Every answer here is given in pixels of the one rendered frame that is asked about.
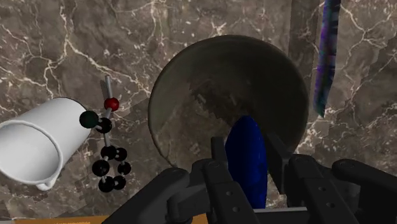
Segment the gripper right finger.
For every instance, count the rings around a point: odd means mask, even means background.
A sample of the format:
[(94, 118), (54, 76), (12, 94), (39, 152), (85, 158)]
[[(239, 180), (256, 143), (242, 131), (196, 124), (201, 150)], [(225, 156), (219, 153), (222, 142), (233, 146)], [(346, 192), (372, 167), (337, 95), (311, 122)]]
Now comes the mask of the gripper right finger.
[(275, 134), (265, 136), (268, 170), (296, 224), (397, 224), (397, 177), (353, 159), (327, 168), (292, 154)]

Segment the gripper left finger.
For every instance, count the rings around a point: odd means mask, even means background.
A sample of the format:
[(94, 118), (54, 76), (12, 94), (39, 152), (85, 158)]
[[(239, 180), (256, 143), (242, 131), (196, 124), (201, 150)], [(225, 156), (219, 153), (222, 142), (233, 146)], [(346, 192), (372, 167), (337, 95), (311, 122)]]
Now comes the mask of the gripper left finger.
[(211, 138), (211, 157), (192, 171), (162, 171), (102, 224), (192, 224), (198, 214), (208, 224), (260, 224), (228, 169), (222, 137)]

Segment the blue oval object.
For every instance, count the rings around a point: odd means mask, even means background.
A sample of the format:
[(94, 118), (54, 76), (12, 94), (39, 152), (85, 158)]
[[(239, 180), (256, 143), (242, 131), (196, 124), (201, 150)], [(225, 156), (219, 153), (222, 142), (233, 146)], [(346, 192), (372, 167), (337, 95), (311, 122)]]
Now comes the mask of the blue oval object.
[(228, 170), (240, 184), (250, 205), (264, 209), (267, 200), (267, 154), (258, 124), (250, 116), (240, 117), (225, 143)]

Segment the dark grey round bowl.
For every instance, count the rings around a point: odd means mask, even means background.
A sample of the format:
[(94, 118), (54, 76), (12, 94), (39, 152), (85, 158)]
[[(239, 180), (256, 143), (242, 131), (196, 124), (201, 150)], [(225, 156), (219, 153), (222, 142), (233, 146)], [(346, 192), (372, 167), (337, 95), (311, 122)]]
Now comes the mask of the dark grey round bowl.
[(273, 132), (294, 153), (306, 129), (309, 93), (291, 59), (278, 47), (241, 35), (198, 41), (174, 56), (151, 91), (148, 127), (159, 154), (172, 167), (160, 131), (177, 111), (199, 100), (203, 109), (231, 125), (249, 114), (263, 133)]

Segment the black molecule model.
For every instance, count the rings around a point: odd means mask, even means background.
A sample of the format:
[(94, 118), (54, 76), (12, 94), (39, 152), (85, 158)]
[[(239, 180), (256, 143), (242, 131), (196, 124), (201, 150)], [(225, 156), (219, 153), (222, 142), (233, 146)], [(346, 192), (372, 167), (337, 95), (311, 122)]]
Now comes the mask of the black molecule model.
[[(113, 96), (111, 88), (111, 77), (105, 76), (107, 98), (104, 101), (104, 109), (106, 110), (103, 117), (100, 117), (94, 111), (84, 111), (80, 115), (80, 125), (86, 129), (95, 129), (103, 134), (104, 146), (101, 149), (101, 159), (95, 161), (92, 165), (92, 172), (100, 177), (98, 188), (101, 192), (108, 193), (112, 190), (122, 190), (126, 185), (125, 176), (131, 171), (130, 164), (126, 161), (127, 150), (125, 148), (116, 147), (109, 140), (109, 132), (113, 128), (110, 120), (113, 112), (120, 107), (120, 102)], [(119, 162), (117, 176), (108, 176), (110, 170), (110, 160)]]

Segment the purple blue striped strip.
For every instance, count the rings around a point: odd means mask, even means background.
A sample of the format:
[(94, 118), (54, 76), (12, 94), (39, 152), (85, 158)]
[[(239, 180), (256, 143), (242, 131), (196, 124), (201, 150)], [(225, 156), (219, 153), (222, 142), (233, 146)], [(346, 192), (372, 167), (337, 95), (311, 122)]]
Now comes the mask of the purple blue striped strip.
[(341, 0), (324, 1), (313, 102), (314, 110), (321, 117), (324, 117), (328, 96), (335, 75), (340, 3)]

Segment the orange flat object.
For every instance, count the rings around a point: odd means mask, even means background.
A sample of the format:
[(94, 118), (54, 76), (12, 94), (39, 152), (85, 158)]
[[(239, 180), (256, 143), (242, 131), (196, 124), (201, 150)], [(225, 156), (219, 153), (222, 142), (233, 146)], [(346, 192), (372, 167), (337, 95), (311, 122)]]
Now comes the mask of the orange flat object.
[(108, 216), (79, 216), (68, 218), (41, 218), (11, 220), (11, 224), (101, 224)]

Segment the white mug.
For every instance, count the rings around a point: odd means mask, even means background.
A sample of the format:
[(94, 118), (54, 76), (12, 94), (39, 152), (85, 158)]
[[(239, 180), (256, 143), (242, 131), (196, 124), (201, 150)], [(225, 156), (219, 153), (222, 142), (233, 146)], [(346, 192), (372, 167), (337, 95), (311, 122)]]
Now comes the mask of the white mug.
[(79, 102), (58, 97), (0, 123), (0, 173), (50, 190), (90, 134), (79, 122), (85, 111)]

